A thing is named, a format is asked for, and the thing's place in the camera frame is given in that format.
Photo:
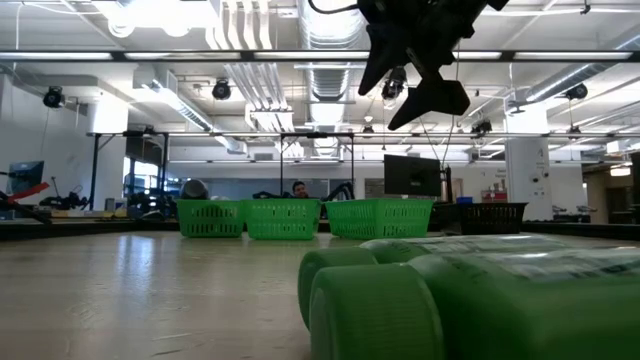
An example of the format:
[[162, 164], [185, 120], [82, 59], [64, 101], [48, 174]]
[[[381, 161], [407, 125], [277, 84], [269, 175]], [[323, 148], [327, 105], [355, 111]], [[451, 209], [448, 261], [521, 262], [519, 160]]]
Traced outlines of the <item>black monitor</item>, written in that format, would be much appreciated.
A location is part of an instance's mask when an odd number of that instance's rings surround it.
[[439, 197], [440, 161], [410, 156], [384, 156], [384, 191], [390, 195]]

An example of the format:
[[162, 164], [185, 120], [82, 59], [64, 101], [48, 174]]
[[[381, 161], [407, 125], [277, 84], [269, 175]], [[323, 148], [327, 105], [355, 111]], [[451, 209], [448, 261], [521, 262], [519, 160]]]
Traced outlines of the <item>black metal table frame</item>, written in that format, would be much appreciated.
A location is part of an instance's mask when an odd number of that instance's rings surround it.
[[[567, 235], [585, 238], [626, 240], [640, 243], [640, 225], [598, 225], [585, 223], [525, 222], [523, 232]], [[38, 222], [0, 221], [0, 241], [73, 237], [136, 231], [179, 231], [176, 222], [138, 220], [70, 221], [42, 224]]]

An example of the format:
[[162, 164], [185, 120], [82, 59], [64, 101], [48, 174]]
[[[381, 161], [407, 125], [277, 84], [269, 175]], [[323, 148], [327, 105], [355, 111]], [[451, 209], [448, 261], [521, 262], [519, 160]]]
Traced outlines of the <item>black overhead light beam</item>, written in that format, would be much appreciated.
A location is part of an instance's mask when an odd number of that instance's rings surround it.
[[[380, 55], [366, 50], [212, 50], [212, 51], [58, 51], [0, 50], [0, 62], [365, 62], [391, 59], [397, 63], [405, 55]], [[455, 50], [440, 60], [444, 65], [468, 63], [640, 63], [640, 50], [612, 51], [528, 51]]]

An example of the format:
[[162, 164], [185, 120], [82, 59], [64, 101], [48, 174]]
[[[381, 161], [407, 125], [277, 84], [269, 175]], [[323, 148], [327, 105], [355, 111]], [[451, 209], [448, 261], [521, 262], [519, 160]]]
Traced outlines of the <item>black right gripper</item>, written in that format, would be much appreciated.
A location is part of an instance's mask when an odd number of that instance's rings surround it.
[[[485, 8], [501, 11], [510, 0], [357, 0], [367, 21], [370, 50], [358, 94], [369, 93], [396, 66], [412, 62], [422, 70], [444, 65], [444, 56], [471, 38], [474, 23]], [[399, 62], [401, 55], [407, 58]], [[460, 81], [439, 73], [423, 78], [388, 125], [398, 130], [429, 112], [461, 116], [470, 99]]]

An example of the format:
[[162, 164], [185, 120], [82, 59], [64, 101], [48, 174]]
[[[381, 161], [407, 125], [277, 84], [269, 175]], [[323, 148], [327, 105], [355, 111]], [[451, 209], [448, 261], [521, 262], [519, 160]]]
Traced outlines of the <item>ribbed silver ceiling duct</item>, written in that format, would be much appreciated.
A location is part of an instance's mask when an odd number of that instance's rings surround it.
[[[361, 45], [364, 19], [356, 10], [321, 14], [309, 1], [325, 11], [347, 7], [355, 0], [297, 0], [301, 46], [305, 50], [353, 50]], [[343, 101], [351, 78], [350, 63], [310, 62], [306, 77], [311, 99]]]

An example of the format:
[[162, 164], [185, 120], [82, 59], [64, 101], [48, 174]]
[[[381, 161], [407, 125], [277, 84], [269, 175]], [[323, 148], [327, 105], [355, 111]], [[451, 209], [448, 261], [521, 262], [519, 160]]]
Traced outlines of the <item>black plastic basket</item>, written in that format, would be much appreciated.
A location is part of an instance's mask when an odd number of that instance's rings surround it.
[[437, 204], [431, 221], [450, 235], [517, 234], [526, 206], [526, 203]]

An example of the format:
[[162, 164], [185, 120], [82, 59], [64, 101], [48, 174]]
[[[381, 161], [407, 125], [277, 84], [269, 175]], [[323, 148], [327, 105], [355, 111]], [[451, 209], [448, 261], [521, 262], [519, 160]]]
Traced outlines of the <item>white round column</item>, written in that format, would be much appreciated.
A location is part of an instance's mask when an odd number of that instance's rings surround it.
[[546, 138], [516, 138], [506, 142], [508, 200], [526, 203], [524, 220], [553, 218], [549, 165]]

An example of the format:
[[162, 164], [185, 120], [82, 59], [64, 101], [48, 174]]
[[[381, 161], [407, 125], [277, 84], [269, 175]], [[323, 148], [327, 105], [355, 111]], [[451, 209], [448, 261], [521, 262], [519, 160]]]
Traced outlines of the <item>red storage shelf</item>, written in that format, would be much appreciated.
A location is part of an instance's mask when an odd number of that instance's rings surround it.
[[481, 191], [481, 200], [483, 203], [507, 203], [508, 193], [503, 183], [494, 183], [487, 190]]

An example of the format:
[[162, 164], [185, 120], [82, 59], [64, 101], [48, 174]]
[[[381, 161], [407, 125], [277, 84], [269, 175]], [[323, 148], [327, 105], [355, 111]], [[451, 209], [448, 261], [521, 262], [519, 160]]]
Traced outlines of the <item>black background rig frame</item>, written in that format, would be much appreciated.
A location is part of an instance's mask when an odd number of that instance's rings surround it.
[[355, 183], [355, 134], [352, 132], [281, 132], [279, 134], [279, 166], [280, 166], [280, 184], [283, 184], [284, 179], [284, 153], [287, 145], [285, 145], [285, 140], [287, 138], [293, 137], [295, 141], [298, 138], [303, 137], [307, 139], [325, 139], [325, 138], [348, 138], [350, 140], [350, 144], [348, 145], [349, 152], [351, 153], [350, 165], [351, 165], [351, 179], [350, 182], [352, 184]]
[[94, 208], [95, 204], [95, 191], [96, 191], [96, 179], [98, 172], [98, 157], [100, 150], [107, 145], [115, 137], [125, 138], [148, 138], [152, 136], [160, 136], [163, 138], [162, 143], [162, 162], [159, 167], [161, 171], [161, 177], [159, 182], [159, 190], [164, 193], [164, 186], [166, 182], [166, 172], [169, 160], [169, 139], [170, 134], [168, 132], [156, 132], [152, 130], [127, 130], [120, 133], [87, 133], [87, 136], [94, 138], [93, 143], [93, 155], [92, 155], [92, 172], [91, 172], [91, 185], [90, 185], [90, 209]]

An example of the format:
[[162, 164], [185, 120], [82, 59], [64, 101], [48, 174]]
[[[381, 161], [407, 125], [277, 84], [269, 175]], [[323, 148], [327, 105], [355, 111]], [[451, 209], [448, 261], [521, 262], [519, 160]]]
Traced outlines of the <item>blue screen monitor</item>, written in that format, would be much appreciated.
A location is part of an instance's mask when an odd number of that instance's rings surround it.
[[15, 195], [27, 191], [42, 182], [43, 161], [14, 162], [9, 165], [7, 193]]

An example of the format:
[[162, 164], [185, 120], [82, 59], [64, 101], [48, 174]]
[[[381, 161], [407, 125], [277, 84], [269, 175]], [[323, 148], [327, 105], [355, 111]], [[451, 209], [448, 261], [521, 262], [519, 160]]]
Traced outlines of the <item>red angled object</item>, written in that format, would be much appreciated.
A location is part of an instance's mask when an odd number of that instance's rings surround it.
[[16, 194], [10, 195], [8, 197], [8, 202], [9, 203], [15, 203], [20, 199], [24, 199], [24, 198], [33, 196], [35, 194], [38, 194], [38, 193], [48, 189], [49, 187], [50, 187], [50, 185], [48, 183], [46, 183], [46, 182], [37, 184], [37, 185], [27, 189], [27, 190], [20, 191], [20, 192], [18, 192]]

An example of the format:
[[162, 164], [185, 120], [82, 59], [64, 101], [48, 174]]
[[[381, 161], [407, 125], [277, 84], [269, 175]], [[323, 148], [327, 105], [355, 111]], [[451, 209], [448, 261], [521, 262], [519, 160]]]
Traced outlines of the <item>green plastic basket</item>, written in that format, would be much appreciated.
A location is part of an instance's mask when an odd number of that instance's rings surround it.
[[245, 225], [242, 201], [177, 201], [180, 233], [189, 238], [237, 238]]
[[244, 201], [247, 232], [254, 240], [312, 240], [322, 203], [318, 199], [252, 199]]
[[424, 237], [433, 204], [428, 199], [401, 198], [324, 203], [331, 233], [359, 240]]

